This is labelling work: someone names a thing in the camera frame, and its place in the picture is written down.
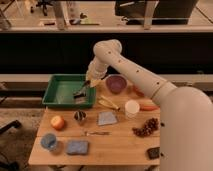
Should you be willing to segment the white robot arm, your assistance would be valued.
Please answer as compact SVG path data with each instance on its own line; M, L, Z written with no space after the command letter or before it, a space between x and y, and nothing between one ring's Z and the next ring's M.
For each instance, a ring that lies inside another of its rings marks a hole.
M152 73L121 55L116 40L96 43L89 80L113 67L160 107L160 171L213 171L213 102L201 90Z

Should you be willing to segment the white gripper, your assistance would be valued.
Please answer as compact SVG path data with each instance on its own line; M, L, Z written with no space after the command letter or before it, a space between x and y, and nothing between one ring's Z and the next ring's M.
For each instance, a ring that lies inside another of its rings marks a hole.
M100 61L98 58L94 58L86 72L86 79L90 80L90 87L96 87L98 84L101 83L101 79L107 73L108 65Z

